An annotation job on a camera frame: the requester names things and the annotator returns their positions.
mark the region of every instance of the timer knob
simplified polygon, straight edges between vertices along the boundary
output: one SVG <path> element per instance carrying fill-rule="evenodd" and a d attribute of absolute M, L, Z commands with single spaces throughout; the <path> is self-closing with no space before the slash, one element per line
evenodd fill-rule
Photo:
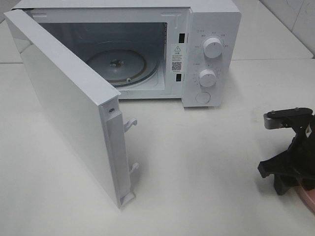
<path fill-rule="evenodd" d="M 216 83 L 216 81 L 216 74 L 211 69 L 203 70 L 199 74 L 199 82 L 203 87 L 211 87 Z"/>
<path fill-rule="evenodd" d="M 203 52 L 207 58 L 216 58 L 222 53 L 222 43 L 218 38 L 208 38 L 203 43 Z"/>

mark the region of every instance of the warning sticker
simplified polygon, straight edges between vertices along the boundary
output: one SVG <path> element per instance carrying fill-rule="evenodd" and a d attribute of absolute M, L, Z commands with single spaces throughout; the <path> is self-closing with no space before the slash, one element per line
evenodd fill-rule
<path fill-rule="evenodd" d="M 171 68 L 173 72 L 182 72 L 184 59 L 186 56 L 185 44 L 172 44 L 171 45 Z"/>

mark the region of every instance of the microwave door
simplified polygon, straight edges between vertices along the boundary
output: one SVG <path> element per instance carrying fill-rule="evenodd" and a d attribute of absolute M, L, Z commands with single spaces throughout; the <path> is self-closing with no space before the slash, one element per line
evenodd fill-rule
<path fill-rule="evenodd" d="M 5 17 L 47 118 L 121 207 L 133 198 L 124 133 L 136 120 L 123 124 L 120 93 L 24 11 Z"/>

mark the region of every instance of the white microwave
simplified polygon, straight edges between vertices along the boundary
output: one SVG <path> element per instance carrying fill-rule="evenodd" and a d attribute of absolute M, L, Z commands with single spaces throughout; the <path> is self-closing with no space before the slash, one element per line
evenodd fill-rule
<path fill-rule="evenodd" d="M 241 14 L 231 0 L 22 0 L 5 17 L 40 103 L 121 207 L 136 120 L 118 99 L 218 106 Z"/>

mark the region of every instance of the white table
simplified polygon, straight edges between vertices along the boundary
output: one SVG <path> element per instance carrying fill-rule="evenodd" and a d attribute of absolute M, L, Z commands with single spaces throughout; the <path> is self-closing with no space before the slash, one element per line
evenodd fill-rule
<path fill-rule="evenodd" d="M 242 13 L 233 60 L 309 59 L 310 51 L 258 0 L 234 0 Z M 0 63 L 21 63 L 6 22 L 0 24 Z"/>
<path fill-rule="evenodd" d="M 290 129 L 262 115 L 314 108 L 315 60 L 233 61 L 223 104 L 123 101 L 136 199 L 119 211 L 47 118 L 23 65 L 0 65 L 1 235 L 313 236 L 293 189 L 277 196 L 259 161 L 287 148 Z"/>

